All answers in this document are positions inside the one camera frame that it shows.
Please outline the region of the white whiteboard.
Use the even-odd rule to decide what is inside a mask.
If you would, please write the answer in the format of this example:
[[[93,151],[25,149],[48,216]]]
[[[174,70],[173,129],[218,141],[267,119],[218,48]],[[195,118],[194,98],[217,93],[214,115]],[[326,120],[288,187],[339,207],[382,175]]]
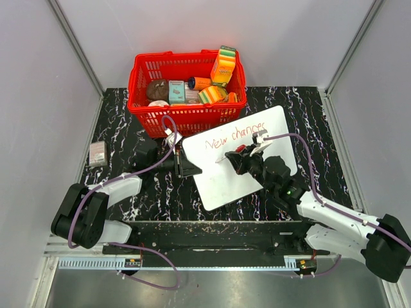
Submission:
[[[252,134],[260,130],[266,130],[270,137],[288,133],[283,107],[268,108],[182,141],[187,159],[202,170],[193,178],[205,210],[212,211],[262,189],[250,174],[237,175],[227,159],[216,162],[226,152],[252,144]]]

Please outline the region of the red capped whiteboard marker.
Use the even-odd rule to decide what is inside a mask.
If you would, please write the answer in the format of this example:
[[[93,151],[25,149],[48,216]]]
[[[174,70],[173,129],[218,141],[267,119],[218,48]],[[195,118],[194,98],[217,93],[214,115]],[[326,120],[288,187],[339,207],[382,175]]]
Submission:
[[[234,151],[228,151],[224,154],[223,157],[218,158],[215,162],[216,163],[220,163],[225,159],[231,158],[237,154],[240,154],[247,146],[242,144],[240,146],[238,146]]]

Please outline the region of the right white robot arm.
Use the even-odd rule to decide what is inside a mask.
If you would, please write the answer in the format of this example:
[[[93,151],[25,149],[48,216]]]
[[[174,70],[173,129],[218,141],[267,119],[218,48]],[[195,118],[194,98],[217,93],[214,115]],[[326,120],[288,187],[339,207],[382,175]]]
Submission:
[[[410,238],[398,218],[367,215],[319,196],[291,175],[280,156],[263,158],[253,145],[228,151],[225,158],[237,175],[248,173],[291,217],[307,221],[292,238],[297,253],[314,249],[349,257],[391,283],[407,269]]]

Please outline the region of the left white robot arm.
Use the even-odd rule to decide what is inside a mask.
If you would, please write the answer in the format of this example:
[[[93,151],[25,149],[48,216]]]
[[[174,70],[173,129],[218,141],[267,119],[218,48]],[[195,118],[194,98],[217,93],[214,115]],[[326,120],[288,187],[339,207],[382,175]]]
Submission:
[[[149,140],[137,149],[133,164],[118,180],[107,185],[71,185],[51,223],[51,233],[66,239],[74,247],[91,249],[97,244],[116,243],[124,253],[134,253],[139,238],[132,234],[130,225],[107,220],[107,210],[139,194],[156,172],[173,171],[179,178],[202,173],[186,158],[180,146],[161,163],[157,157],[157,143]]]

